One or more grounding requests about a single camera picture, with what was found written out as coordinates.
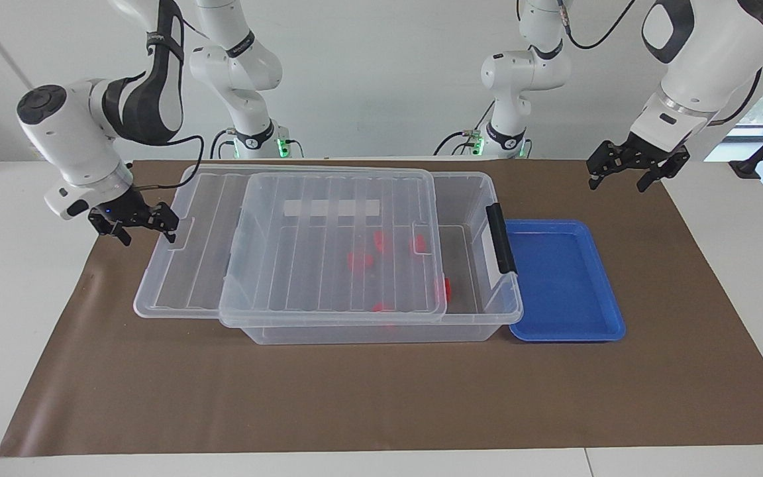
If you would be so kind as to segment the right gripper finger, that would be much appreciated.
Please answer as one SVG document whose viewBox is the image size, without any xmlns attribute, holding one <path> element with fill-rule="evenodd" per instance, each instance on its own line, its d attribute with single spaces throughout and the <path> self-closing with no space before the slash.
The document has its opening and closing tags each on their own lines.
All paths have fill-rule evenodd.
<svg viewBox="0 0 763 477">
<path fill-rule="evenodd" d="M 100 213 L 90 213 L 88 221 L 99 236 L 114 237 L 124 246 L 130 246 L 131 236 L 118 221 L 109 221 Z"/>
<path fill-rule="evenodd" d="M 150 230 L 161 233 L 170 244 L 176 241 L 178 225 L 178 215 L 166 202 L 158 202 L 150 208 Z"/>
</svg>

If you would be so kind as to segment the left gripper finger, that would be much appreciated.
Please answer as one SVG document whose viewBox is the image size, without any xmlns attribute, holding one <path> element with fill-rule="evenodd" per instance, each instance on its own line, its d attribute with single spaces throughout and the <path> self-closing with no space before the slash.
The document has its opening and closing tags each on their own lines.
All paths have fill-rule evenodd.
<svg viewBox="0 0 763 477">
<path fill-rule="evenodd" d="M 624 155 L 627 149 L 622 144 L 603 141 L 587 159 L 589 173 L 588 187 L 596 190 L 606 176 L 624 171 Z"/>
<path fill-rule="evenodd" d="M 686 147 L 675 149 L 663 160 L 642 159 L 640 162 L 645 173 L 638 181 L 638 192 L 644 193 L 654 182 L 675 178 L 689 159 L 690 153 Z"/>
</svg>

